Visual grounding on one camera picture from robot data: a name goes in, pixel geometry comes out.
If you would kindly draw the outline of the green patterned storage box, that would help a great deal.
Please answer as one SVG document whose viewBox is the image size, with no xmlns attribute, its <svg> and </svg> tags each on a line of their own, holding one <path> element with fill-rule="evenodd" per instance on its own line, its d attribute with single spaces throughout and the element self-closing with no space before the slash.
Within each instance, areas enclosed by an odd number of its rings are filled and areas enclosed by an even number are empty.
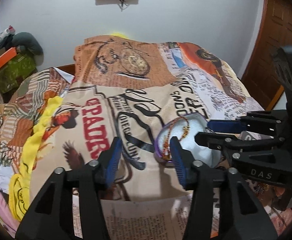
<svg viewBox="0 0 292 240">
<path fill-rule="evenodd" d="M 5 94 L 18 88 L 34 72 L 36 62 L 30 54 L 18 54 L 0 68 L 0 92 Z"/>
</svg>

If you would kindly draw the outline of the pile of clothes on boxes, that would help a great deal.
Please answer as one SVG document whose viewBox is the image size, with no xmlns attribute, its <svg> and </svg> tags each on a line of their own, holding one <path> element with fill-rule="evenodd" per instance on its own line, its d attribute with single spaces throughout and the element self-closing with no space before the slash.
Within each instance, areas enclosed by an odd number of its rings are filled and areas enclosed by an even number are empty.
<svg viewBox="0 0 292 240">
<path fill-rule="evenodd" d="M 5 48 L 7 44 L 11 44 L 14 35 L 15 29 L 11 25 L 0 33 L 0 50 Z"/>
</svg>

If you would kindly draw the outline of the yellow cloth on bed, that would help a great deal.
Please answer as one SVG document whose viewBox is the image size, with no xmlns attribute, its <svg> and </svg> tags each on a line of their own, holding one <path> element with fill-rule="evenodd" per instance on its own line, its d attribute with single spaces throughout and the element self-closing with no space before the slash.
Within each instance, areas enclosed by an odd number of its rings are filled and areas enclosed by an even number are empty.
<svg viewBox="0 0 292 240">
<path fill-rule="evenodd" d="M 19 172 L 11 177 L 9 183 L 8 206 L 14 219 L 21 221 L 30 206 L 31 175 L 36 163 L 37 152 L 42 142 L 42 137 L 55 110 L 61 106 L 62 98 L 55 96 L 50 98 L 39 122 L 33 127 L 33 135 L 23 146 L 20 157 Z"/>
</svg>

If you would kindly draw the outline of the printed newspaper pattern bedspread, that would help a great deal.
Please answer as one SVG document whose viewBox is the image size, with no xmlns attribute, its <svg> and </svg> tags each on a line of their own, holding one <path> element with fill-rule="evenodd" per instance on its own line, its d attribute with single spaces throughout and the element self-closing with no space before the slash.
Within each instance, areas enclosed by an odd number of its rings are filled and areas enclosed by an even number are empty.
<svg viewBox="0 0 292 240">
<path fill-rule="evenodd" d="M 54 170 L 84 167 L 118 137 L 115 180 L 99 192 L 110 239 L 183 239 L 193 191 L 183 189 L 174 165 L 155 159 L 160 130 L 191 113 L 209 122 L 266 110 L 225 61 L 193 43 L 96 36 L 75 49 L 74 61 L 74 74 L 59 68 L 33 73 L 0 104 L 0 231 L 9 239 L 54 239 Z M 26 140 L 55 96 L 62 103 L 42 137 L 30 206 L 19 222 L 8 206 L 9 183 L 19 172 Z M 250 180 L 230 159 L 221 151 L 211 167 L 239 178 L 235 187 L 214 188 L 210 239 L 292 239 L 292 187 Z M 83 239 L 76 187 L 72 210 L 74 235 Z"/>
</svg>

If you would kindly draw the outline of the dark grey stuffed cushion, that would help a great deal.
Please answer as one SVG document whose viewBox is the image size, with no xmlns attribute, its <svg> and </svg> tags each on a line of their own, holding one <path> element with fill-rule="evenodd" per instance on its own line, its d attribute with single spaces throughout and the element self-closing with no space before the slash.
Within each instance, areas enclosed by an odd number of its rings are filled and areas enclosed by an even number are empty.
<svg viewBox="0 0 292 240">
<path fill-rule="evenodd" d="M 20 32 L 13 36 L 12 45 L 14 47 L 23 46 L 29 50 L 33 55 L 43 55 L 42 46 L 36 38 L 28 32 Z"/>
</svg>

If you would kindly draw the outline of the brown wooden door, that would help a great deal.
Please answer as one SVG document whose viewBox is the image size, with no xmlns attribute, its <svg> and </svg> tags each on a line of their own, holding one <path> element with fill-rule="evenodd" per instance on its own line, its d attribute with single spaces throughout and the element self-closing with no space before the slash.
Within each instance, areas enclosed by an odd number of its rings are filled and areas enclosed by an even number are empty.
<svg viewBox="0 0 292 240">
<path fill-rule="evenodd" d="M 241 81 L 265 110 L 273 109 L 283 94 L 272 56 L 286 45 L 292 45 L 292 3 L 264 0 L 257 40 Z"/>
</svg>

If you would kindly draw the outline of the yellow curved object behind bed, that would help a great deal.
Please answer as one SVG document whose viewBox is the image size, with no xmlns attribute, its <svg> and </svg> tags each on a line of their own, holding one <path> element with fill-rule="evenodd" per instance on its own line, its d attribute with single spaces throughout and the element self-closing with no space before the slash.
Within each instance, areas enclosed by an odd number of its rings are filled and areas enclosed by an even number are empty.
<svg viewBox="0 0 292 240">
<path fill-rule="evenodd" d="M 122 34 L 122 33 L 111 33 L 111 36 L 115 36 L 115 37 L 120 37 L 120 38 L 125 38 L 125 39 L 129 39 L 126 35 Z"/>
</svg>

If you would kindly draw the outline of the purple heart-shaped jewelry box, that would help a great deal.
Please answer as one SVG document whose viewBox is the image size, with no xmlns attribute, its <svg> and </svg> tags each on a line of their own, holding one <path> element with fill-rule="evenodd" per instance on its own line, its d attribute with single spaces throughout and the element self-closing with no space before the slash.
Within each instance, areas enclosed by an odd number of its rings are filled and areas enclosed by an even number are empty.
<svg viewBox="0 0 292 240">
<path fill-rule="evenodd" d="M 195 142 L 195 135 L 198 132 L 208 131 L 207 124 L 207 120 L 199 113 L 187 114 L 166 124 L 154 141 L 155 159 L 166 167 L 173 167 L 169 143 L 172 137 L 177 137 L 182 148 L 189 150 L 195 159 L 204 162 L 209 167 L 216 167 L 220 162 L 221 152 L 199 146 Z"/>
</svg>

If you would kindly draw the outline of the orange shoe box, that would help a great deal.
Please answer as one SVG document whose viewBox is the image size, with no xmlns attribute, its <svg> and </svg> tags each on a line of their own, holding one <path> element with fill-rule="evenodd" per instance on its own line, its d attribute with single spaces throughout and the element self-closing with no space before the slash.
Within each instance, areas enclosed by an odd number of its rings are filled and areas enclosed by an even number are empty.
<svg viewBox="0 0 292 240">
<path fill-rule="evenodd" d="M 3 67 L 8 61 L 17 55 L 15 47 L 10 48 L 8 51 L 0 56 L 0 68 Z"/>
</svg>

